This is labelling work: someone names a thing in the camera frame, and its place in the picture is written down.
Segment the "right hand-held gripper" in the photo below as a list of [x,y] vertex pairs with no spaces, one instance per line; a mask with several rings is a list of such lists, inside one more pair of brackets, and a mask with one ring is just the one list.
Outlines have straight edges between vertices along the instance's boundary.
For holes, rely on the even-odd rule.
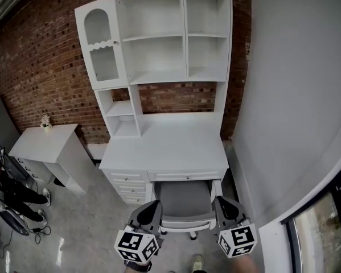
[[[216,196],[215,211],[220,228],[224,228],[227,224],[238,224],[246,219],[244,207],[229,197]],[[246,224],[244,221],[234,228],[222,230],[217,244],[228,258],[250,254],[257,244],[255,224]]]

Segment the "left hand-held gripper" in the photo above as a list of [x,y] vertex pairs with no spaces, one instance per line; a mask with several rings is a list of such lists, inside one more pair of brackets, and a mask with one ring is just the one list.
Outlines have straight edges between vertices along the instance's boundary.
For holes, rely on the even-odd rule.
[[122,260],[134,263],[149,263],[162,246],[160,224],[162,204],[147,202],[136,209],[122,230],[118,231],[114,249]]

